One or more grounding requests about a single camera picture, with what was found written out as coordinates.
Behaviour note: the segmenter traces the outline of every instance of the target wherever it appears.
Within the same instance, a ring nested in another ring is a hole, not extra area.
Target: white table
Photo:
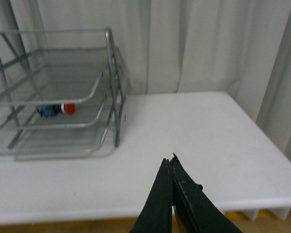
[[[291,163],[226,92],[127,96],[112,144],[109,131],[91,158],[0,159],[0,224],[137,217],[173,152],[222,212],[291,208]]]

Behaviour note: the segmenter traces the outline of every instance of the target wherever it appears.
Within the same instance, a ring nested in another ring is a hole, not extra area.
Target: white curtain
[[[11,0],[20,29],[111,26],[133,94],[226,90],[291,159],[291,0]]]

